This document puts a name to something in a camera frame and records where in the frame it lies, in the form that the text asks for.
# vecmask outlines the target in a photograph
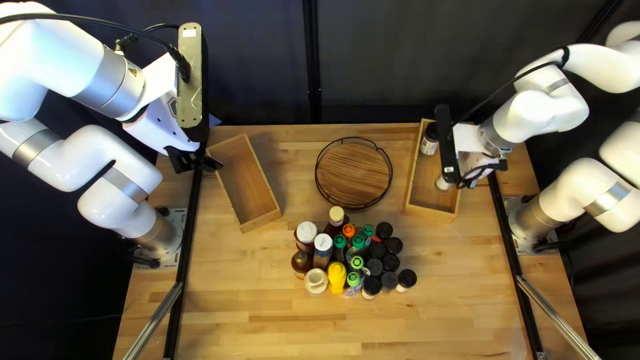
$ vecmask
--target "black lid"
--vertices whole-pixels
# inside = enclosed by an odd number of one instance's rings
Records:
[[[382,282],[375,276],[367,276],[362,288],[370,295],[377,295],[382,290]]]
[[[382,258],[382,265],[386,271],[396,271],[400,267],[400,259],[393,254],[387,254]]]
[[[389,238],[382,242],[387,247],[387,250],[389,250],[389,252],[392,254],[397,255],[397,254],[400,254],[400,252],[402,251],[402,248],[403,248],[402,240],[400,240],[399,238]]]
[[[393,290],[398,285],[398,275],[395,272],[388,271],[382,274],[380,281],[385,290]]]
[[[410,288],[418,282],[418,276],[415,275],[413,270],[404,269],[400,272],[400,275],[398,275],[398,281],[403,287]]]
[[[369,245],[369,254],[371,254],[372,258],[382,259],[387,255],[387,247],[381,242],[371,241],[371,244]]]
[[[424,136],[432,142],[438,142],[438,127],[435,122],[429,123],[424,131]]]
[[[382,261],[375,258],[369,259],[366,268],[369,269],[371,276],[380,276],[380,274],[382,274]]]
[[[394,227],[391,226],[390,223],[383,221],[378,226],[376,226],[376,235],[378,235],[381,239],[386,239],[391,237],[391,234],[394,233]]]

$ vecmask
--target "wooden box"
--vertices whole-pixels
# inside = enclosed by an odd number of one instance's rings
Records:
[[[207,154],[223,164],[216,176],[243,234],[282,216],[246,134],[208,147]]]
[[[420,152],[420,141],[427,124],[434,120],[422,119],[420,132],[413,154],[413,165],[406,189],[404,213],[422,216],[432,222],[450,223],[458,214],[460,193],[455,186],[443,191],[436,187],[440,176],[440,147],[434,155],[426,156]]]

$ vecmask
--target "round wooden tray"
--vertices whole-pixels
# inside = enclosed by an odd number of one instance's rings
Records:
[[[345,209],[364,209],[387,193],[393,167],[376,143],[359,137],[331,142],[318,154],[316,186],[320,195]]]

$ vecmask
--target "wooden table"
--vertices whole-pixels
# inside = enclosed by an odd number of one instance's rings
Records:
[[[241,234],[218,180],[202,181],[180,328],[179,359],[531,359],[500,229],[486,181],[464,190],[451,224],[401,213],[419,124],[218,126],[209,144],[246,133],[283,211],[280,220]],[[349,215],[357,224],[389,221],[404,241],[401,268],[418,283],[373,301],[328,292],[310,298],[293,276],[292,231],[304,220],[326,221],[330,204],[314,184],[319,151],[344,136],[385,149],[394,166],[378,204]],[[155,206],[186,207],[190,174],[165,175]],[[524,145],[499,175],[504,195],[538,192]],[[525,276],[584,337],[559,256],[520,257]],[[133,272],[114,359],[120,359],[171,288],[175,271]],[[536,312],[550,359],[578,358]],[[161,359],[166,323],[141,358]]]

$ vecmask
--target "white lid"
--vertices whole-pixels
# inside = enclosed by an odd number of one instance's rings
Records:
[[[311,221],[301,222],[296,229],[296,236],[298,237],[298,240],[303,243],[310,243],[314,241],[317,234],[318,228]]]
[[[314,245],[317,250],[326,251],[331,248],[333,240],[331,240],[331,236],[327,234],[318,234],[316,236],[316,240],[314,241]]]

